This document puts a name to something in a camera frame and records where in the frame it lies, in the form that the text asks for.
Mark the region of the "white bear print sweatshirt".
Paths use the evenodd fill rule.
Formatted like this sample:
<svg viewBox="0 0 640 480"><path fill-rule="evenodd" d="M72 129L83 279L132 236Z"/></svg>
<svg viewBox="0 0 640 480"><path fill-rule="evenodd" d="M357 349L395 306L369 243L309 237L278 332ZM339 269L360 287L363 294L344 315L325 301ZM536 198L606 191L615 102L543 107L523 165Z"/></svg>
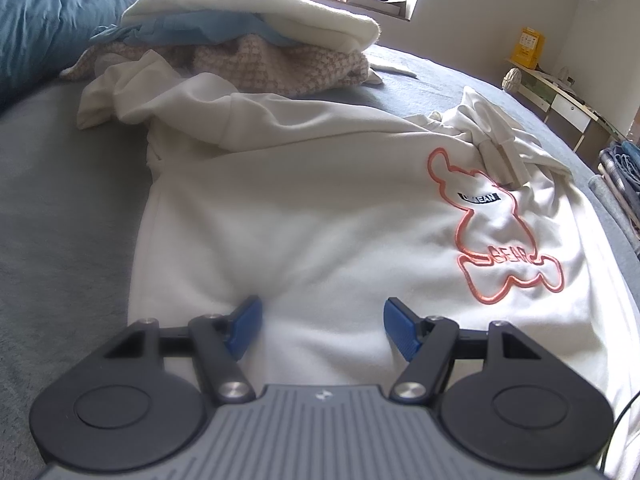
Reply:
<svg viewBox="0 0 640 480"><path fill-rule="evenodd" d="M77 125L146 125L153 182L130 318L182 325L262 298L255 385L378 384L395 296L467 328L505 320L622 416L606 473L639 470L637 306L570 170L471 88L441 118L243 93L159 54L114 64Z"/></svg>

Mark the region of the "grey bed sheet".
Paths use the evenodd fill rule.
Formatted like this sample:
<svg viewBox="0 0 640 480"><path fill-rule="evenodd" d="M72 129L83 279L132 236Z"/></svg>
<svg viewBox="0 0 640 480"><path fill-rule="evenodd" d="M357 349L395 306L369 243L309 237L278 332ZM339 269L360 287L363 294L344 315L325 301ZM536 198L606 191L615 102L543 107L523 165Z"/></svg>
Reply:
<svg viewBox="0 0 640 480"><path fill-rule="evenodd" d="M416 79L384 76L383 88L331 90L313 99L370 105L409 116L458 104L463 86L501 106L544 150L573 173L575 183L608 238L626 282L605 278L604 313L622 356L608 362L616 380L629 379L612 393L615 411L639 389L639 344L623 342L634 327L630 305L639 301L639 263L622 228L588 188L591 169L551 130L506 93L488 82L425 58L387 48L371 48L374 62L402 66ZM1 112L1 479L32 479L42 459L28 429L28 412L40 391L124 328L130 273L143 205L151 186L144 161L145 132L117 122L80 132L75 116L84 84L50 81ZM588 226L587 242L595 242ZM382 338L382 356L372 364L338 356L329 341L311 341L294 350L302 370L284 363L280 350L266 356L267 379L258 382L375 382L390 377L393 356Z"/></svg>

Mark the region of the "stack of folded jeans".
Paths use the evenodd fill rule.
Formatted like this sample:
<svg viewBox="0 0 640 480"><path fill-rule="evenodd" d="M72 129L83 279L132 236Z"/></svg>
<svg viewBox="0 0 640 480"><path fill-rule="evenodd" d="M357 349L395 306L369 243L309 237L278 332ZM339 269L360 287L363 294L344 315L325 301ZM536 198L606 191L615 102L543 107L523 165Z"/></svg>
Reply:
<svg viewBox="0 0 640 480"><path fill-rule="evenodd" d="M630 141L612 142L599 153L591 192L623 231L639 257L639 148Z"/></svg>

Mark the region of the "white and green desk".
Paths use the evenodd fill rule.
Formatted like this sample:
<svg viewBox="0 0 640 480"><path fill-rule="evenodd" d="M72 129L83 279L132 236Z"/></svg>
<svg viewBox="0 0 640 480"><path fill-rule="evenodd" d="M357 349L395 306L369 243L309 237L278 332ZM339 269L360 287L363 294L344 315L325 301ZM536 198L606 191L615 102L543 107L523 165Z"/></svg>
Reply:
<svg viewBox="0 0 640 480"><path fill-rule="evenodd" d="M584 162L598 158L611 142L624 142L619 132L594 108L556 84L549 75L508 60L521 74L515 97L533 112Z"/></svg>

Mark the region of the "white yarn ball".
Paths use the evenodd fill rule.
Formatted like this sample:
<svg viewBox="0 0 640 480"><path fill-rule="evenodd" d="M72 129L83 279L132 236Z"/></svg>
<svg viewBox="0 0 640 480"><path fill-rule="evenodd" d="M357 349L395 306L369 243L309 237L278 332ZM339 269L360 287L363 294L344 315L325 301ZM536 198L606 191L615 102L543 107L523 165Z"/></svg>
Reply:
<svg viewBox="0 0 640 480"><path fill-rule="evenodd" d="M512 67L503 77L502 90L509 94L517 94L522 81L522 72L517 67Z"/></svg>

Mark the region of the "light blue garment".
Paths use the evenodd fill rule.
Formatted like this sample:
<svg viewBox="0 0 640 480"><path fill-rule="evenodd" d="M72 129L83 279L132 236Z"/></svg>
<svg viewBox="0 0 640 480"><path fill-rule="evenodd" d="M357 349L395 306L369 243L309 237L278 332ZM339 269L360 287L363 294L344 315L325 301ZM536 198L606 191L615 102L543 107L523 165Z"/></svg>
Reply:
<svg viewBox="0 0 640 480"><path fill-rule="evenodd" d="M256 35L277 47L296 47L257 14L204 10L161 15L140 24L99 27L89 39L90 46L119 41L126 46L207 46L224 44L247 35Z"/></svg>

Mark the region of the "yellow box on desk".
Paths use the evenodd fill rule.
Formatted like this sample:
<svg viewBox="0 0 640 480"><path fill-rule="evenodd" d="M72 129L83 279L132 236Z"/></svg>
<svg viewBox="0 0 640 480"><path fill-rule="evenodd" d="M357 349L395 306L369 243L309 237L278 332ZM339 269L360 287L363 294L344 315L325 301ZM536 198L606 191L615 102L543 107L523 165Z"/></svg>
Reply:
<svg viewBox="0 0 640 480"><path fill-rule="evenodd" d="M529 70L534 70L538 66L545 41L546 37L538 30L523 27L512 50L510 60Z"/></svg>

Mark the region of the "cream fleece garment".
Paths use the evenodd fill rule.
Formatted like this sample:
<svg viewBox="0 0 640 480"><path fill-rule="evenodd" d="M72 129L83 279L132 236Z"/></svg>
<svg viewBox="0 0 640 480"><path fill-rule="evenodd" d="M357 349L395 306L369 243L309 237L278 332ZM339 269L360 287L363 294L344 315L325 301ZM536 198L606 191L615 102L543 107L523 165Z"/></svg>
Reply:
<svg viewBox="0 0 640 480"><path fill-rule="evenodd" d="M344 53L367 50L380 36L380 26L373 18L311 0L137 0L120 22L130 26L148 18L194 11L257 14L283 37Z"/></svg>

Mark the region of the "blue duvet roll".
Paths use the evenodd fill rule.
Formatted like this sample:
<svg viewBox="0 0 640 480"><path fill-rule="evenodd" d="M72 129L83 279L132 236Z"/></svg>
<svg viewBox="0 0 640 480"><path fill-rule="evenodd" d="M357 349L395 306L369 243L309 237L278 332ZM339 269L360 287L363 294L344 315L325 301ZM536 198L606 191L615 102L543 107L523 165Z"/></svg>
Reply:
<svg viewBox="0 0 640 480"><path fill-rule="evenodd" d="M75 64L136 0L1 0L1 106Z"/></svg>

